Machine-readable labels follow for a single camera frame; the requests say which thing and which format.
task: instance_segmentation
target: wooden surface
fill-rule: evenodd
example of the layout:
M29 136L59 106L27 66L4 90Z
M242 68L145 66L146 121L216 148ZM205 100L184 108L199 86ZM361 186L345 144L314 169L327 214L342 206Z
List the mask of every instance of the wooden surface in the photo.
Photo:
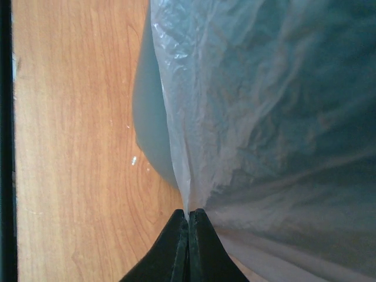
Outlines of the wooden surface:
M135 144L147 0L13 6L19 281L116 281L182 207Z

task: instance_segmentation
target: wrinkled plastic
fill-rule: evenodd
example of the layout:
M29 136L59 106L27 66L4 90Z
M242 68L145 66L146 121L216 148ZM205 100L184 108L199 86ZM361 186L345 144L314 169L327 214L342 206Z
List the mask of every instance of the wrinkled plastic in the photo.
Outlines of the wrinkled plastic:
M186 210L270 281L374 281L376 2L151 4Z

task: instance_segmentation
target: plastic bag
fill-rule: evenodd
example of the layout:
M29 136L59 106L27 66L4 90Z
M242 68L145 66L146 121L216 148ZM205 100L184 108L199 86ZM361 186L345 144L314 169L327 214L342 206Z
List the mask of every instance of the plastic bag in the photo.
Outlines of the plastic bag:
M374 281L376 2L151 5L185 209L270 281Z

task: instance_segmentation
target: wood grain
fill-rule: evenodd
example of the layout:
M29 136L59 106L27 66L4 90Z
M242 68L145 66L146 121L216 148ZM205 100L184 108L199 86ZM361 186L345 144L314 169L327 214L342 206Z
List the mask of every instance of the wood grain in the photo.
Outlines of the wood grain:
M147 2L13 2L19 281L116 281L182 207L135 144Z

